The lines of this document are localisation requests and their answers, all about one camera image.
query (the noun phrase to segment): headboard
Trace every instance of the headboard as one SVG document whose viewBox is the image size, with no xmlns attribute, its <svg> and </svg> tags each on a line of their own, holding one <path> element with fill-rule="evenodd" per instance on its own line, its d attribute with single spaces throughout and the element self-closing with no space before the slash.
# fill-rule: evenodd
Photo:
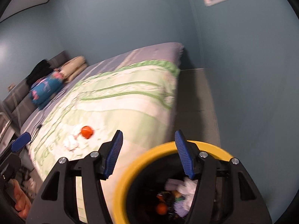
<svg viewBox="0 0 299 224">
<path fill-rule="evenodd" d="M 68 53 L 62 51 L 60 54 L 50 59 L 48 63 L 50 64 L 50 68 L 55 69 L 69 60 Z M 29 97 L 29 87 L 26 83 L 26 79 L 12 89 L 10 94 L 4 99 L 3 105 L 14 125 L 20 128 L 19 125 L 22 126 L 29 116 L 37 109 Z"/>
</svg>

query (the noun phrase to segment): metal screw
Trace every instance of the metal screw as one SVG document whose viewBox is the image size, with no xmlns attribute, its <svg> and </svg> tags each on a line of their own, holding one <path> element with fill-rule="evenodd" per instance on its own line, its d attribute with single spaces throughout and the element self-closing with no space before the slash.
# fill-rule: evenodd
<svg viewBox="0 0 299 224">
<path fill-rule="evenodd" d="M 91 157 L 98 157 L 99 153 L 94 151 L 90 154 Z"/>
<path fill-rule="evenodd" d="M 233 164 L 239 164 L 239 159 L 237 159 L 237 158 L 233 158 L 232 160 L 231 160 L 231 162 L 233 163 Z"/>
<path fill-rule="evenodd" d="M 206 152 L 200 152 L 199 155 L 203 158 L 206 158 L 208 156 Z"/>
<path fill-rule="evenodd" d="M 66 158 L 65 157 L 59 158 L 58 162 L 63 164 L 66 162 Z"/>
</svg>

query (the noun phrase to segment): tiled floor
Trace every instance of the tiled floor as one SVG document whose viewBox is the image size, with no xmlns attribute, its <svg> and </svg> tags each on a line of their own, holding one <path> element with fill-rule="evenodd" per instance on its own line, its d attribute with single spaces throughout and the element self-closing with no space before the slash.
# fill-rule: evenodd
<svg viewBox="0 0 299 224">
<path fill-rule="evenodd" d="M 217 118 L 204 69 L 180 73 L 173 136 L 178 129 L 186 139 L 220 146 Z"/>
</svg>

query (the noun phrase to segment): wall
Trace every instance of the wall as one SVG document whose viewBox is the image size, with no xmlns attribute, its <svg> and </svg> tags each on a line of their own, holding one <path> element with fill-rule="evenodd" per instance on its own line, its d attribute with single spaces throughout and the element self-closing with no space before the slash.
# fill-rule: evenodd
<svg viewBox="0 0 299 224">
<path fill-rule="evenodd" d="M 45 14 L 45 5 L 40 5 L 0 23 L 0 99 L 8 95 L 9 85 L 17 85 L 38 62 L 63 50 Z"/>
<path fill-rule="evenodd" d="M 287 0 L 190 0 L 221 146 L 240 158 L 273 221 L 299 188 L 299 20 Z"/>
<path fill-rule="evenodd" d="M 71 56 L 90 64 L 140 47 L 165 42 L 185 45 L 202 67 L 189 0 L 50 0 L 48 18 Z"/>
</svg>

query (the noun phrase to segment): orange ball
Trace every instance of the orange ball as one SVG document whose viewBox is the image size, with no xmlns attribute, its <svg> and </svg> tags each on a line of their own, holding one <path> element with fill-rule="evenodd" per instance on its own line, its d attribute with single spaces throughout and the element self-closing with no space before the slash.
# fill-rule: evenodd
<svg viewBox="0 0 299 224">
<path fill-rule="evenodd" d="M 90 126 L 83 126 L 81 129 L 81 135 L 85 139 L 89 139 L 94 133 L 94 130 Z"/>
<path fill-rule="evenodd" d="M 156 206 L 156 212 L 163 216 L 167 214 L 167 205 L 165 203 L 160 203 Z"/>
</svg>

